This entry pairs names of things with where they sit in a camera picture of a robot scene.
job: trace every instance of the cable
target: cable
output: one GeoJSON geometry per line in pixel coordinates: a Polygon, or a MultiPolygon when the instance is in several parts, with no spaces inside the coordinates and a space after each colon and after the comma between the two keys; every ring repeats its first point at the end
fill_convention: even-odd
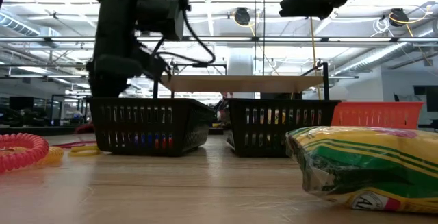
{"type": "Polygon", "coordinates": [[[0,173],[33,165],[43,159],[49,152],[48,142],[31,134],[0,135],[0,173]]]}
{"type": "MultiPolygon", "coordinates": [[[[251,32],[253,33],[253,36],[255,36],[255,32],[254,29],[252,27],[249,27],[251,29],[251,32]]],[[[274,66],[271,64],[271,62],[269,61],[268,57],[265,54],[265,51],[263,50],[263,47],[261,47],[261,45],[259,44],[259,42],[257,42],[257,45],[259,45],[259,48],[261,49],[261,52],[263,53],[263,60],[266,60],[268,62],[268,64],[272,67],[272,70],[274,70],[274,72],[279,76],[279,72],[276,71],[276,69],[274,68],[274,66]]]]}
{"type": "Polygon", "coordinates": [[[157,45],[155,45],[155,48],[152,51],[151,58],[155,58],[155,55],[157,54],[158,49],[163,45],[164,41],[165,41],[164,37],[159,39],[157,45]]]}
{"type": "Polygon", "coordinates": [[[395,21],[397,23],[401,23],[401,24],[405,24],[405,25],[410,25],[410,24],[413,24],[413,23],[416,23],[416,22],[420,22],[423,19],[425,19],[426,16],[428,16],[428,12],[429,12],[429,7],[426,8],[426,12],[424,13],[424,16],[422,18],[417,19],[416,21],[409,21],[409,22],[398,21],[398,20],[396,20],[396,19],[391,17],[391,15],[394,14],[393,12],[389,14],[389,19],[391,19],[392,21],[395,21]]]}
{"type": "Polygon", "coordinates": [[[191,62],[195,62],[198,64],[213,64],[216,61],[216,56],[214,55],[214,53],[207,47],[205,46],[205,44],[199,39],[198,35],[196,35],[196,32],[193,30],[192,26],[189,23],[189,19],[187,17],[187,8],[183,7],[183,18],[184,18],[184,22],[185,22],[185,26],[187,27],[187,29],[189,30],[189,32],[191,33],[191,35],[195,38],[195,40],[198,42],[198,44],[204,48],[204,50],[206,50],[206,52],[211,56],[211,60],[208,62],[202,61],[202,60],[197,60],[194,58],[190,58],[184,55],[179,55],[177,53],[171,53],[171,52],[157,52],[156,55],[172,55],[175,57],[179,57],[181,59],[184,60],[188,60],[191,62]]]}
{"type": "MultiPolygon", "coordinates": [[[[316,50],[315,50],[315,33],[313,32],[313,18],[310,17],[310,32],[312,35],[312,49],[313,49],[313,67],[316,67],[316,50]]],[[[315,76],[318,76],[318,70],[315,68],[315,76]]],[[[319,88],[316,88],[318,90],[318,99],[321,100],[321,91],[319,88]]]]}
{"type": "MultiPolygon", "coordinates": [[[[235,11],[234,11],[234,13],[233,13],[233,20],[234,20],[234,22],[235,22],[236,25],[239,25],[239,23],[235,20],[235,16],[234,16],[234,14],[235,14],[235,11]]],[[[253,33],[253,36],[255,37],[255,32],[254,32],[254,29],[253,29],[253,26],[254,26],[254,25],[255,25],[255,23],[253,23],[252,25],[239,25],[239,26],[240,26],[240,27],[249,27],[250,30],[251,30],[251,32],[253,33]]],[[[257,42],[257,45],[260,47],[261,52],[263,53],[263,60],[266,60],[266,61],[268,62],[268,64],[272,67],[272,69],[274,70],[274,72],[279,76],[279,75],[280,75],[279,72],[276,71],[276,69],[273,67],[273,65],[272,65],[271,62],[269,61],[268,57],[267,57],[266,54],[265,54],[265,51],[263,50],[263,47],[259,44],[259,42],[257,42]]]]}
{"type": "MultiPolygon", "coordinates": [[[[413,37],[411,27],[409,25],[406,25],[406,28],[408,29],[408,32],[411,35],[411,37],[413,37]]],[[[418,49],[420,50],[420,52],[422,52],[423,58],[429,63],[429,65],[432,66],[432,62],[427,58],[427,55],[423,52],[423,49],[420,46],[418,46],[418,49]]]]}
{"type": "MultiPolygon", "coordinates": [[[[407,25],[407,28],[408,28],[408,31],[409,31],[410,35],[413,37],[413,33],[411,31],[411,28],[408,25],[407,25]]],[[[388,29],[388,32],[391,34],[392,37],[394,37],[394,34],[392,33],[392,31],[390,29],[388,29]]],[[[415,61],[413,61],[413,58],[411,56],[409,56],[409,54],[403,49],[403,47],[401,47],[400,49],[406,55],[406,57],[408,57],[412,61],[412,63],[415,63],[415,61]]],[[[427,58],[426,54],[422,51],[422,49],[420,47],[418,47],[418,49],[422,52],[422,55],[423,55],[424,59],[426,59],[428,61],[428,63],[430,65],[432,65],[431,62],[429,61],[429,59],[427,58]]],[[[432,71],[427,71],[427,72],[430,73],[431,75],[434,75],[435,77],[438,77],[438,75],[436,75],[432,71]]]]}

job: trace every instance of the table surface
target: table surface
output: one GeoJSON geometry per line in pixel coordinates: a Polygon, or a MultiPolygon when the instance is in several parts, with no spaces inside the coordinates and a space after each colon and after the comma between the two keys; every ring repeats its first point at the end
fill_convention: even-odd
{"type": "Polygon", "coordinates": [[[167,76],[163,85],[176,92],[300,93],[323,83],[320,76],[167,76]]]}
{"type": "MultiPolygon", "coordinates": [[[[78,141],[49,138],[51,144],[78,141]]],[[[437,217],[349,210],[301,189],[287,158],[238,158],[222,136],[181,158],[65,156],[0,175],[1,223],[434,223],[437,217]]]]}

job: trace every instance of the plastic bag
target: plastic bag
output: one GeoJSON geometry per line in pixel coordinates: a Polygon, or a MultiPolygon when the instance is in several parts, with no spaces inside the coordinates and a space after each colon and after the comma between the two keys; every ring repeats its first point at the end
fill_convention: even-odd
{"type": "Polygon", "coordinates": [[[307,127],[286,138],[312,195],[359,210],[438,213],[438,134],[307,127]]]}

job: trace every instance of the wire basket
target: wire basket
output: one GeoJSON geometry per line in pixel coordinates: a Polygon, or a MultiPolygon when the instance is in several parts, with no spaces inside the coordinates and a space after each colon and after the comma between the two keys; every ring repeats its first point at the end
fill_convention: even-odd
{"type": "Polygon", "coordinates": [[[92,98],[101,151],[180,156],[207,141],[214,111],[193,99],[92,98]]]}
{"type": "Polygon", "coordinates": [[[343,102],[336,106],[331,125],[417,129],[423,104],[420,101],[343,102]]]}
{"type": "Polygon", "coordinates": [[[241,157],[285,157],[286,132],[330,125],[339,101],[227,99],[224,135],[241,157]]]}

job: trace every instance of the wooden shelf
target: wooden shelf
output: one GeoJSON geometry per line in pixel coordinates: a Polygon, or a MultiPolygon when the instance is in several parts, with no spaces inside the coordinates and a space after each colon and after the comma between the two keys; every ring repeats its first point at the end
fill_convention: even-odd
{"type": "Polygon", "coordinates": [[[300,93],[323,82],[316,76],[172,76],[163,85],[175,92],[300,93]]]}

